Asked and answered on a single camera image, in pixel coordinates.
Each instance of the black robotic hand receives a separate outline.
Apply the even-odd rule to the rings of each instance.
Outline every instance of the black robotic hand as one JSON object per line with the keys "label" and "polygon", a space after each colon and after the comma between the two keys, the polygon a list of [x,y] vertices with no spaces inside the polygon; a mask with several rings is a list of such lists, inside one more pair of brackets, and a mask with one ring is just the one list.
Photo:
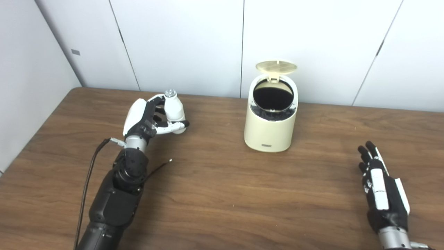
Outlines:
{"label": "black robotic hand", "polygon": [[362,185],[367,193],[370,226],[375,233],[388,226],[408,231],[410,206],[401,180],[389,176],[381,154],[371,141],[365,146],[367,148],[358,147],[362,159],[359,169],[363,173]]}
{"label": "black robotic hand", "polygon": [[362,162],[362,185],[367,196],[367,219],[378,234],[383,250],[428,249],[428,245],[411,242],[408,238],[410,205],[400,179],[389,176],[378,148],[371,142],[359,146]]}

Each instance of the white wall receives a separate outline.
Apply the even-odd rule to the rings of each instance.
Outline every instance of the white wall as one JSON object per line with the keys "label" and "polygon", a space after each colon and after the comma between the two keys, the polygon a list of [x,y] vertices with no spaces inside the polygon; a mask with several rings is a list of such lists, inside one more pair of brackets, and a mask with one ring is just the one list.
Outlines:
{"label": "white wall", "polygon": [[354,103],[444,112],[444,2],[404,0]]}
{"label": "white wall", "polygon": [[84,86],[139,90],[108,0],[36,3]]}
{"label": "white wall", "polygon": [[112,0],[143,91],[239,97],[243,0]]}
{"label": "white wall", "polygon": [[2,0],[0,33],[0,170],[4,172],[80,83],[34,1]]}
{"label": "white wall", "polygon": [[264,60],[294,62],[299,101],[351,105],[401,0],[245,0],[242,97]]}

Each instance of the black cable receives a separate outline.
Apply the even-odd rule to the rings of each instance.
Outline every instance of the black cable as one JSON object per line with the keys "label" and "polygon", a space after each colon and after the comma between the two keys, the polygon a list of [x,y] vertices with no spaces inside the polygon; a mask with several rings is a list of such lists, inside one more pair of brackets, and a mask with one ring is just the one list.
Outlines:
{"label": "black cable", "polygon": [[82,218],[83,218],[83,209],[85,207],[86,191],[88,190],[89,179],[91,177],[91,172],[92,172],[92,168],[94,166],[95,157],[97,156],[99,151],[103,148],[103,146],[105,146],[110,140],[111,140],[111,138],[103,140],[103,142],[100,143],[99,146],[97,146],[94,154],[92,155],[91,163],[89,165],[88,174],[86,175],[85,186],[83,187],[82,202],[80,203],[79,222],[77,223],[77,231],[75,233],[75,239],[74,239],[74,250],[77,248],[77,245],[79,243],[80,228],[82,226]]}

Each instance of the cream trash can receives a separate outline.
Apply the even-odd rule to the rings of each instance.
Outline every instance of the cream trash can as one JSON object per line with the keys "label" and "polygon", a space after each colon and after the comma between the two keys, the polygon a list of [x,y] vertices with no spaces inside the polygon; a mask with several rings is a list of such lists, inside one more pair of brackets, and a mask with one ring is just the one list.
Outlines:
{"label": "cream trash can", "polygon": [[287,76],[297,66],[286,61],[258,63],[264,73],[256,77],[248,94],[245,143],[262,152],[281,152],[290,147],[297,111],[297,87]]}

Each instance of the bottle cap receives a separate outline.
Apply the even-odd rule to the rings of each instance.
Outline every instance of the bottle cap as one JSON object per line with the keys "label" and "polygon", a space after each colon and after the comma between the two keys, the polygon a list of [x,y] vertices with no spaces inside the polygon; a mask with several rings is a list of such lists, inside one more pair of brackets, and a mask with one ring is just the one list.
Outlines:
{"label": "bottle cap", "polygon": [[177,95],[177,93],[174,89],[169,89],[169,90],[165,91],[166,97],[174,97],[175,95]]}

